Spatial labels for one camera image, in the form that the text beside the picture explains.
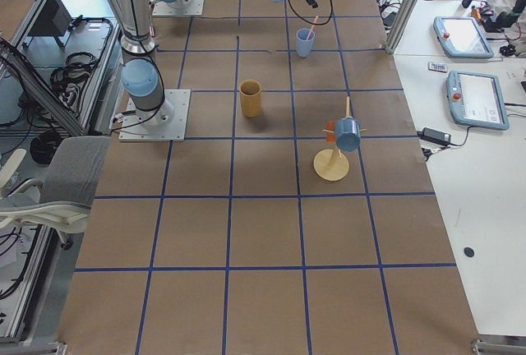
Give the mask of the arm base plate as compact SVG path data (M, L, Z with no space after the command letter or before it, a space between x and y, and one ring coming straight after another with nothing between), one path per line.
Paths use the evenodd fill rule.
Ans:
M186 18L201 16L205 0L177 0L176 2L153 1L152 16L157 18Z
M153 115L137 110L132 98L127 110L134 111L123 119L118 139L123 142L183 141L190 107L190 89L166 89L164 104Z

